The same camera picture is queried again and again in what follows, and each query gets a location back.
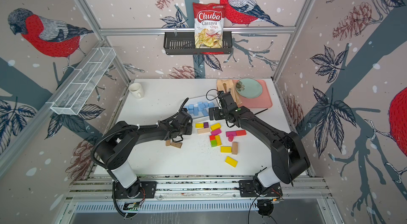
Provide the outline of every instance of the black wire basket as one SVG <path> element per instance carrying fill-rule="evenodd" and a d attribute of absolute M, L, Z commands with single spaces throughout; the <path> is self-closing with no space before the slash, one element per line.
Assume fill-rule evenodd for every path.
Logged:
<path fill-rule="evenodd" d="M 164 49 L 167 55 L 230 54 L 231 32 L 223 32 L 222 48 L 195 48 L 194 32 L 168 32 L 164 35 Z"/>

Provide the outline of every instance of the red block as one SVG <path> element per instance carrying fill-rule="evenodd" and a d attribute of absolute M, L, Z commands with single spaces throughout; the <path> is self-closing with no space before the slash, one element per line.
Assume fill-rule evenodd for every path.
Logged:
<path fill-rule="evenodd" d="M 246 130 L 237 130 L 236 135 L 237 136 L 244 136 L 244 135 L 246 135 Z"/>

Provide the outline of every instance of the bird's red breast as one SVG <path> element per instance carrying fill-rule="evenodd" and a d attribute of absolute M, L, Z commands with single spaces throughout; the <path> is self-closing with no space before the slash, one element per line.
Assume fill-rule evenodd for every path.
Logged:
<path fill-rule="evenodd" d="M 389 108 L 390 133 L 407 156 L 407 87 L 399 92 Z"/>
<path fill-rule="evenodd" d="M 238 12 L 229 5 L 228 0 L 220 0 L 221 4 L 226 4 L 226 18 L 234 24 L 250 24 L 258 18 Z"/>
<path fill-rule="evenodd" d="M 68 57 L 79 47 L 80 36 L 76 36 L 62 42 L 44 41 L 39 38 L 44 26 L 37 15 L 32 15 L 26 19 L 28 34 L 21 34 L 39 52 L 50 57 Z"/>

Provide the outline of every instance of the white mesh basket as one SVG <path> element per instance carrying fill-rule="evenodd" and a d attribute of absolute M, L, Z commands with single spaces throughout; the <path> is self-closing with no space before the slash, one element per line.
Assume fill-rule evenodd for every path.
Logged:
<path fill-rule="evenodd" d="M 115 56 L 112 48 L 97 48 L 51 109 L 58 115 L 77 115 Z"/>

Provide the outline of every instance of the white mug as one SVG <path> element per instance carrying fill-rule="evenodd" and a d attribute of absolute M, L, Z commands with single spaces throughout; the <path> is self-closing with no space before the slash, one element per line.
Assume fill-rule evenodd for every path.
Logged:
<path fill-rule="evenodd" d="M 136 99 L 142 99 L 144 97 L 144 90 L 140 83 L 129 85 L 129 91 Z"/>

